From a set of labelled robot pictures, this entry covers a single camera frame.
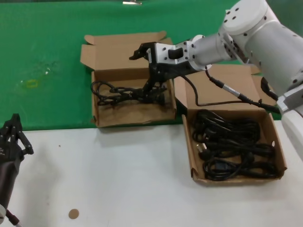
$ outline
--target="wire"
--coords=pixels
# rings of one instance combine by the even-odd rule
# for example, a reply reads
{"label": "wire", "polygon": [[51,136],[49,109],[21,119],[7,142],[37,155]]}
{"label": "wire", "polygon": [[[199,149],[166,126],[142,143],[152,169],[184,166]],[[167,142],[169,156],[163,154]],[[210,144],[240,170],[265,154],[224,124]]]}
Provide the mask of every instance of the wire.
{"label": "wire", "polygon": [[232,104],[232,103],[247,103],[247,104],[250,104],[250,105],[255,105],[257,107],[263,108],[263,109],[268,110],[268,111],[272,111],[272,112],[277,113],[277,114],[280,113],[280,111],[277,107],[272,106],[272,105],[263,104],[262,99],[260,99],[259,102],[254,102],[254,101],[250,100],[249,98],[247,98],[245,95],[235,91],[234,89],[232,89],[228,85],[224,84],[220,80],[217,80],[217,79],[213,78],[212,76],[210,76],[208,70],[206,70],[205,73],[206,73],[207,77],[209,78],[209,80],[211,82],[216,84],[219,88],[223,88],[224,90],[226,90],[226,91],[230,92],[231,94],[235,95],[238,99],[240,99],[240,101],[227,101],[227,102],[200,104],[198,102],[198,91],[197,91],[195,85],[185,75],[181,75],[181,77],[184,80],[186,80],[186,82],[189,83],[189,85],[194,90],[195,103],[196,103],[197,106],[224,105],[224,104]]}
{"label": "wire", "polygon": [[[225,181],[238,175],[253,178],[277,176],[276,167],[271,162],[275,148],[258,143],[260,126],[257,121],[251,118],[227,120],[212,111],[201,110],[193,121],[193,129],[193,140],[203,144],[203,149],[198,145],[198,154],[204,161],[206,179]],[[225,160],[236,156],[241,158],[240,163]],[[268,161],[256,162],[256,156]]]}
{"label": "wire", "polygon": [[186,80],[186,82],[188,84],[190,84],[190,86],[193,88],[194,93],[195,93],[195,103],[197,106],[209,106],[209,105],[224,105],[224,104],[231,104],[231,103],[243,103],[242,101],[227,101],[227,102],[218,102],[218,103],[204,103],[204,104],[200,104],[198,101],[198,91],[197,88],[195,87],[195,85],[193,84],[193,82],[190,81],[189,78],[187,78],[186,76],[181,76],[184,80]]}
{"label": "wire", "polygon": [[6,210],[6,217],[9,219],[10,223],[13,226],[22,227],[22,225],[20,224],[19,219],[15,215],[13,215],[9,210]]}
{"label": "wire", "polygon": [[[102,85],[108,86],[109,92],[115,95],[105,96],[101,95],[100,88]],[[131,87],[115,87],[105,81],[94,81],[90,86],[91,92],[98,97],[98,105],[117,105],[120,102],[128,100],[137,100],[141,103],[158,103],[165,104],[165,97],[163,92],[167,90],[166,87],[154,86],[149,92],[143,92],[142,88]]]}
{"label": "wire", "polygon": [[212,181],[226,181],[237,175],[251,178],[276,178],[276,167],[269,162],[246,164],[246,161],[238,164],[214,158],[203,163],[203,170],[205,177]]}
{"label": "wire", "polygon": [[226,120],[209,110],[197,112],[193,127],[193,139],[200,143],[205,140],[220,142],[224,139],[235,144],[254,144],[260,139],[260,126],[255,120]]}

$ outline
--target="coiled black cable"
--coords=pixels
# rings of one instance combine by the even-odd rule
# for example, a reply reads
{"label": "coiled black cable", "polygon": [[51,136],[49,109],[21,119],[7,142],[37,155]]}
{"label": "coiled black cable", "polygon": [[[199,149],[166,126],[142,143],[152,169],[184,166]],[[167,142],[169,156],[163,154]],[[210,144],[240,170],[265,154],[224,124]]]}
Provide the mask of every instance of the coiled black cable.
{"label": "coiled black cable", "polygon": [[[102,85],[108,86],[109,92],[115,95],[105,96],[100,92]],[[94,81],[90,86],[91,92],[98,97],[98,105],[117,105],[120,102],[127,100],[137,100],[141,103],[157,103],[160,105],[165,104],[164,91],[166,87],[154,86],[149,92],[143,92],[142,88],[131,88],[131,87],[115,87],[105,81]]]}
{"label": "coiled black cable", "polygon": [[254,144],[260,139],[260,126],[251,118],[226,120],[212,111],[198,111],[193,122],[193,139],[208,141],[233,140],[237,143]]}
{"label": "coiled black cable", "polygon": [[[206,179],[224,181],[238,175],[252,178],[277,176],[276,167],[271,162],[275,156],[275,148],[258,143],[260,126],[257,121],[251,118],[227,120],[212,111],[201,110],[197,112],[193,128],[193,140],[204,146],[198,152],[199,157],[204,160],[203,171]],[[240,157],[240,163],[226,160],[236,156]],[[257,162],[256,156],[268,161]]]}

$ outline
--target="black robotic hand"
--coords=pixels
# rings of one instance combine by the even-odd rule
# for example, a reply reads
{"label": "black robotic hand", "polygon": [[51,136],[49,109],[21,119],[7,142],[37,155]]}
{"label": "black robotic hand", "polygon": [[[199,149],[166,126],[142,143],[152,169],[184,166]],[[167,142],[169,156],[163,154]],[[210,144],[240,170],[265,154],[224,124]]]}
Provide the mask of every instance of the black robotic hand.
{"label": "black robotic hand", "polygon": [[[19,140],[25,147],[23,150],[18,145]],[[0,223],[9,205],[20,163],[24,155],[33,153],[32,145],[22,132],[20,116],[15,113],[0,128]]]}
{"label": "black robotic hand", "polygon": [[[174,60],[183,56],[183,49],[169,50],[169,47],[172,46],[173,45],[165,45],[157,42],[143,43],[138,50],[134,51],[134,55],[129,58],[130,60],[145,58],[149,61],[150,77],[143,87],[144,92],[150,91],[157,82],[163,83],[169,79],[196,72],[190,67],[188,61],[175,63]],[[163,63],[159,60],[159,53],[161,51],[167,52],[167,57],[165,57],[165,59],[170,63]]]}

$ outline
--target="cable connector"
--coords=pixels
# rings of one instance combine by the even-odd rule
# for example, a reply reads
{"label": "cable connector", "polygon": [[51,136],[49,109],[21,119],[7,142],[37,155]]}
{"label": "cable connector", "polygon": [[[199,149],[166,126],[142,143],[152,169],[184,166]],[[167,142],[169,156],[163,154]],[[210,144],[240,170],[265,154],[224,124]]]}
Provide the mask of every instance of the cable connector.
{"label": "cable connector", "polygon": [[207,146],[205,143],[202,143],[202,147],[197,144],[198,154],[200,159],[203,161],[207,161],[212,158],[212,153],[209,149],[207,149]]}
{"label": "cable connector", "polygon": [[15,215],[13,215],[9,210],[6,210],[6,217],[13,226],[22,227],[19,219]]}

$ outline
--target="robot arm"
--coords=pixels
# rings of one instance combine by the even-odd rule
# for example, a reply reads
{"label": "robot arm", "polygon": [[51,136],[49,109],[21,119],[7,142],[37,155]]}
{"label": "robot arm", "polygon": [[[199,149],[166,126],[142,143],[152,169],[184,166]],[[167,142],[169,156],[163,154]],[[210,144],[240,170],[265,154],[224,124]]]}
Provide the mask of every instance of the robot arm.
{"label": "robot arm", "polygon": [[[18,145],[18,140],[24,145],[23,150]],[[22,131],[19,114],[13,114],[12,118],[0,128],[0,224],[5,216],[10,221],[12,217],[13,221],[16,220],[7,210],[10,196],[24,155],[33,153],[32,145]]]}
{"label": "robot arm", "polygon": [[252,62],[278,95],[283,126],[303,160],[303,38],[283,26],[265,0],[240,0],[211,36],[197,35],[177,45],[142,44],[130,59],[140,57],[150,62],[144,90],[217,62]]}

